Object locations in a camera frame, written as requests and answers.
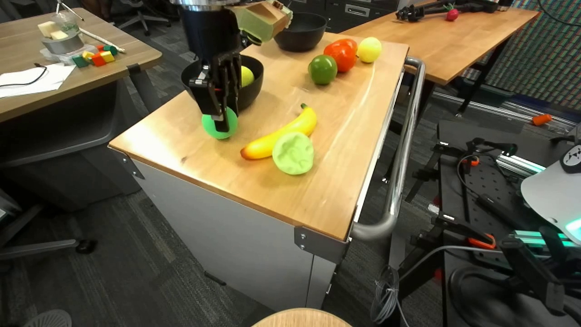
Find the toy banana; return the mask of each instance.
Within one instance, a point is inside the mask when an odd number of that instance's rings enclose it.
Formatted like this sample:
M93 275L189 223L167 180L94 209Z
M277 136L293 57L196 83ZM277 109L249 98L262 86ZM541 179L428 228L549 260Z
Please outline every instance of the toy banana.
M303 112L297 118L281 129L250 142L240 150L240 155L244 159L262 159L270 157L272 156L274 144L284 134L296 131L309 136L317 124L317 115L315 114L315 111L306 104L301 104L300 107L303 108Z

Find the white paper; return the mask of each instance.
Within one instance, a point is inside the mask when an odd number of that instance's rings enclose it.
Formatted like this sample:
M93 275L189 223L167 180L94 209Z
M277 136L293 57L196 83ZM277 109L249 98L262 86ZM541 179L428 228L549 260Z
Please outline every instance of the white paper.
M58 90L75 67L65 66L64 63L48 65L46 72L33 84L0 87L0 98ZM40 76L43 70L44 68L42 67L34 67L21 72L4 73L0 75L0 86L4 84L29 83Z

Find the wooden desk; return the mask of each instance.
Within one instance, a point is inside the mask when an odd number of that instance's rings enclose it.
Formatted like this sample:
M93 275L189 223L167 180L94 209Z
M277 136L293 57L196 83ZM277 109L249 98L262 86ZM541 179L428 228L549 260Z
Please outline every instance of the wooden desk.
M252 327L351 327L348 323L328 312L297 308L272 314Z
M127 53L118 54L114 62L105 66L75 68L58 90L1 98L0 122L127 76L134 81L149 111L159 107L159 99L155 103L157 93L144 70L157 65L162 53L83 8L74 10L85 19L84 22L78 22L80 27L124 48ZM40 42L42 34L37 27L38 24L50 20L52 15L53 13L50 13L0 24L0 51L2 51L0 74L32 68L35 62L42 65L52 63L40 54L44 46ZM100 44L86 35L84 40L85 43ZM139 65L142 71L130 74L127 66L135 64Z
M454 22L444 20L445 15L427 15L413 23L397 20L396 14L392 13L344 32L357 37L373 36L383 41L408 44L410 56L426 64L426 83L419 104L420 118L436 84L446 85L472 66L481 73L458 109L461 115L486 80L510 36L538 16L539 12L510 8L506 12L461 13ZM494 52L486 64L475 64L492 49ZM400 134L401 124L390 125L390 130Z
M184 91L109 144L135 164L144 177L136 181L207 273L275 310L320 307L335 263L309 244L303 251L295 226L344 245L393 113L407 45L384 42L375 63L358 62L328 86L310 80L312 58L343 37L327 33L299 54L273 41L245 49L264 65L264 81L227 140L205 133ZM302 102L317 113L311 171L290 176L272 158L240 156L248 142L297 117Z

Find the wooden countertop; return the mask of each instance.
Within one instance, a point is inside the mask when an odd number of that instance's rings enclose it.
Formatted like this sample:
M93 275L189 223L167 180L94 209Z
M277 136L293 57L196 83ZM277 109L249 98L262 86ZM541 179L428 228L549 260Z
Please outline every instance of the wooden countertop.
M328 312L297 308L272 314L252 327L351 327L348 323Z
M412 23L397 20L391 13L343 33L408 44L410 56L426 64L426 79L446 85L538 14L510 8L505 12L460 13L454 22L444 20L445 13L427 15Z
M309 62L343 37L325 33L314 50L301 54L283 52L274 41L245 49L242 54L264 65L264 82L230 139L218 141L204 132L201 112L184 91L109 145L284 222L343 240L408 51L407 45L384 42L374 64L357 62L330 85L316 86L307 72ZM244 145L297 117L302 102L318 120L311 135L311 171L289 176L272 158L240 156Z
M159 63L162 53L121 31L83 8L74 10L85 19L79 26L124 48L126 54L118 54L115 61L105 66L75 68L58 90L0 99L0 122L23 115L43 106L83 93L92 88L129 76L127 66L138 63L142 69ZM40 50L42 34L37 25L51 20L53 13L15 20L0 24L0 74L17 72L34 67L38 62L49 65ZM99 41L84 36L85 43L98 45Z

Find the metal handle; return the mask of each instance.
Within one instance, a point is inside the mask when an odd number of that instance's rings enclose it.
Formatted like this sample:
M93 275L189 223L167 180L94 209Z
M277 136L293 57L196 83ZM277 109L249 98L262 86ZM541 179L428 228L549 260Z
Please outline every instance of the metal handle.
M369 8L358 7L354 5L345 5L345 12L352 15L369 17Z
M396 226L397 216L401 207L401 193L403 184L406 180L407 162L410 158L411 139L414 135L415 122L419 112L419 98L424 78L426 76L426 66L424 62L406 57L406 65L416 68L415 80L411 90L410 103L406 114L406 121L401 130L401 137L395 153L392 175L389 179L388 193L383 206L383 215L381 220L373 225L363 225L354 222L351 231L351 237L359 240L370 241L392 234Z

